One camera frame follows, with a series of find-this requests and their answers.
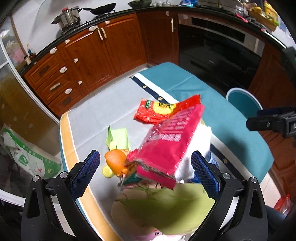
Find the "oven door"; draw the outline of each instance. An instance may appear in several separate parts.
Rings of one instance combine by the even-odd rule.
[[[218,29],[223,34],[205,27],[180,24],[180,67],[226,96],[234,87],[248,89],[261,57],[244,46],[242,33]]]

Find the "frying pan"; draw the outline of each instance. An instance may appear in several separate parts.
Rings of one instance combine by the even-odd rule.
[[[86,10],[86,11],[90,11],[94,15],[101,15],[101,14],[111,12],[115,8],[115,6],[116,6],[116,3],[110,3],[97,8],[84,7],[79,9],[78,12],[80,12],[81,10]]]

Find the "green vegetable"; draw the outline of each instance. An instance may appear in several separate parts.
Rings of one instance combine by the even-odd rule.
[[[166,235],[192,233],[215,201],[196,183],[177,184],[174,190],[146,189],[147,199],[118,199],[128,212]]]

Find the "blue mesh gripper pad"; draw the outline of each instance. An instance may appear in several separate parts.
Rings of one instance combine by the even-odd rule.
[[[71,196],[73,200],[82,197],[95,171],[100,164],[100,153],[93,150],[84,160],[83,166],[72,180]]]
[[[208,196],[217,201],[220,196],[220,183],[210,171],[206,164],[206,160],[204,160],[199,152],[195,151],[192,153],[191,165]]]

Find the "white plastic bag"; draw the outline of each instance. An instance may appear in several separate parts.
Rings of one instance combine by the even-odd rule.
[[[191,138],[190,144],[186,150],[180,165],[175,171],[176,181],[189,180],[194,178],[194,169],[191,165],[191,155],[195,151],[199,151],[205,156],[210,150],[212,129],[209,126],[198,124]]]
[[[14,161],[32,176],[52,178],[61,170],[58,158],[26,141],[8,126],[4,125],[1,136]]]

